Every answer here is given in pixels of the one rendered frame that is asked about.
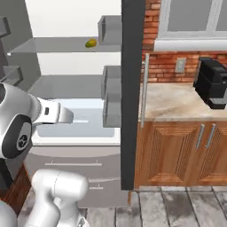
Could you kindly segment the brown wooden cabinet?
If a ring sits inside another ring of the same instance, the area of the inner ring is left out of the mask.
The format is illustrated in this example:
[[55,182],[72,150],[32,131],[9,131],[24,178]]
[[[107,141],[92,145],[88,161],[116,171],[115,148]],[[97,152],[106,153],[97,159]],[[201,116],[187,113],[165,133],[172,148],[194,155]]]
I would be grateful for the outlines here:
[[19,215],[30,188],[31,183],[27,170],[25,165],[22,165],[11,187],[5,191],[0,190],[0,201],[4,201],[16,215]]

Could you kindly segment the black coffee machine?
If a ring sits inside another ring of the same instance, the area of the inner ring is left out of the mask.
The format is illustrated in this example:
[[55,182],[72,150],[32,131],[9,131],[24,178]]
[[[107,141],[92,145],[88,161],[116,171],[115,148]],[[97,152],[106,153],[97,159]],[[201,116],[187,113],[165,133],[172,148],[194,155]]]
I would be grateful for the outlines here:
[[215,59],[199,57],[193,87],[211,109],[227,106],[227,67]]

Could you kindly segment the dark grey fridge door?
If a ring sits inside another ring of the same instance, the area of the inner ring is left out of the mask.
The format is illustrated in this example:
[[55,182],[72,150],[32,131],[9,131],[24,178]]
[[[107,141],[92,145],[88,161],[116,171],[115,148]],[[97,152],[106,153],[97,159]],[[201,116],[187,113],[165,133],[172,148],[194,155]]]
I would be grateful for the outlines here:
[[121,0],[121,188],[134,189],[145,0]]

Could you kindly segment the grey freezer drawer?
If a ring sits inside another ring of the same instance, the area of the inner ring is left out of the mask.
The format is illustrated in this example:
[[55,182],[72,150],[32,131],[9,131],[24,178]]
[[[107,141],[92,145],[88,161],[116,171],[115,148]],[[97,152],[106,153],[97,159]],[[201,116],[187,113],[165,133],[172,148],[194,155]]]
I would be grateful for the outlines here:
[[[45,166],[44,163],[102,163],[101,167]],[[92,178],[121,176],[119,146],[34,146],[25,159],[30,176],[40,168],[71,171]]]
[[[90,190],[90,186],[100,184],[103,190]],[[121,189],[119,177],[89,180],[86,196],[78,202],[78,207],[125,207],[128,205],[128,192]]]

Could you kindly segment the grey fridge door bin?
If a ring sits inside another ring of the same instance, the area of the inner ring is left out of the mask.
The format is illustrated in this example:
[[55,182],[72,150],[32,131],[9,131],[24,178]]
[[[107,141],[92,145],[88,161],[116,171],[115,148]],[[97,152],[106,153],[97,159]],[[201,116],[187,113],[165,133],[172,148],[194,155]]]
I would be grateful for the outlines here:
[[103,126],[119,128],[121,126],[121,95],[107,92],[103,107]]
[[103,77],[101,82],[101,91],[106,92],[106,85],[109,79],[120,79],[121,67],[120,66],[104,66]]
[[121,45],[121,15],[103,15],[98,22],[98,42],[102,45]]

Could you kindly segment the glass fridge shelf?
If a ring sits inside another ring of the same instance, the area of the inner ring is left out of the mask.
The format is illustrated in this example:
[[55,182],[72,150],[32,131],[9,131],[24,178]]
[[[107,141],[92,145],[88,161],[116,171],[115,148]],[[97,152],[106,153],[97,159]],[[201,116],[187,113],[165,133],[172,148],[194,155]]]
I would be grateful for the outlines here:
[[29,93],[39,98],[101,98],[100,74],[44,75]]
[[20,44],[8,55],[15,53],[54,53],[54,52],[119,52],[119,44],[97,43],[95,47],[87,48],[85,44],[89,37],[36,37]]

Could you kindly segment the grey fridge body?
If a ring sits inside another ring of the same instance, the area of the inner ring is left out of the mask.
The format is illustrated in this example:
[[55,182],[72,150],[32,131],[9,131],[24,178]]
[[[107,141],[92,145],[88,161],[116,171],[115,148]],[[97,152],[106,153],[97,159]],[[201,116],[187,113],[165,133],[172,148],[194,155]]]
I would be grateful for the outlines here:
[[[98,41],[98,22],[103,15],[121,15],[121,0],[25,0],[32,36],[36,37],[89,37]],[[119,52],[54,52],[36,53],[41,76],[95,75],[103,77],[104,66],[121,67]],[[14,79],[8,82],[14,85]],[[106,92],[121,95],[121,78],[109,79]],[[15,178],[32,147],[5,165],[10,178]],[[54,145],[103,146],[103,145]]]

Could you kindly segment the green yellow mango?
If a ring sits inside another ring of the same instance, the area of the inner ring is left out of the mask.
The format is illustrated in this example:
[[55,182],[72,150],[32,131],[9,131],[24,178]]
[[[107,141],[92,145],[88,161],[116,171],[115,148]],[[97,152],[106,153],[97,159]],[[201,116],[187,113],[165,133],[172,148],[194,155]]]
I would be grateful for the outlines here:
[[87,43],[85,44],[86,48],[93,48],[97,45],[98,41],[94,38],[90,39],[87,41]]

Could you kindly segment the grey wall outlet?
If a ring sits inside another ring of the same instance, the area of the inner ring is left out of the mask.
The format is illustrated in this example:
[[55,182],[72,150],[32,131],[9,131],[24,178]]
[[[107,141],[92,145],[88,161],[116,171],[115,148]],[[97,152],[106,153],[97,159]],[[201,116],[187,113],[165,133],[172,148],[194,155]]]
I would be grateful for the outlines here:
[[186,58],[178,58],[176,60],[175,72],[176,73],[183,73],[184,72],[184,68],[185,68],[185,64],[186,64]]

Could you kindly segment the clear fridge crisper drawer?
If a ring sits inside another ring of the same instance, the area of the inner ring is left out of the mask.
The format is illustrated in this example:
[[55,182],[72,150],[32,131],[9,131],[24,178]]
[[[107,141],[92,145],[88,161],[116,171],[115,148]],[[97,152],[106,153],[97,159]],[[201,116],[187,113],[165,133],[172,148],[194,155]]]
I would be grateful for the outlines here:
[[41,125],[32,137],[35,146],[121,144],[120,128],[103,126],[104,101],[101,98],[59,98],[62,106],[74,113],[71,124]]

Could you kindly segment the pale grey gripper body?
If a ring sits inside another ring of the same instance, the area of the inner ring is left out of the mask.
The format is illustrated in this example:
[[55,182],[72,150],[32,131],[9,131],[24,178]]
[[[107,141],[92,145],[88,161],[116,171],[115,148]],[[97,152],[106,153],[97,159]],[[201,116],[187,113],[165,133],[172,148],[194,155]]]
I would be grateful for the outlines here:
[[74,113],[68,108],[59,105],[59,123],[72,123],[74,120]]

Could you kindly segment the grey fridge door with bins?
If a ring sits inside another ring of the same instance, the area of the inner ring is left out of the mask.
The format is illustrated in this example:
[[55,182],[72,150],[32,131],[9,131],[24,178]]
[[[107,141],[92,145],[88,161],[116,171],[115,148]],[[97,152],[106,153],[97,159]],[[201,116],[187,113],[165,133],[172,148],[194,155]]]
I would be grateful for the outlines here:
[[13,78],[16,86],[28,91],[40,78],[34,52],[13,52],[32,38],[25,0],[0,0],[0,82]]

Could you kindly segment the white framed window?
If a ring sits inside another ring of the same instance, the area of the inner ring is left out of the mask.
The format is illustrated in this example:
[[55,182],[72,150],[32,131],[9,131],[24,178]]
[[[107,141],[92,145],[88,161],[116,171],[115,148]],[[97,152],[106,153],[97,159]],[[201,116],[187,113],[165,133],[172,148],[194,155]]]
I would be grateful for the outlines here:
[[227,0],[161,0],[155,51],[227,51]]

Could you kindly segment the brown wooden cupboard door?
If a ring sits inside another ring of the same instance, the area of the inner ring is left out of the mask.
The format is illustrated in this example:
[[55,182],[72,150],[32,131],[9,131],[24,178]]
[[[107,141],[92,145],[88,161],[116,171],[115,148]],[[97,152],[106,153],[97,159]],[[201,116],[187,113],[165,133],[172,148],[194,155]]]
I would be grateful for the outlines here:
[[140,186],[186,186],[192,181],[197,121],[146,121],[137,130],[135,183]]
[[209,149],[203,149],[197,185],[227,186],[227,121],[216,121]]

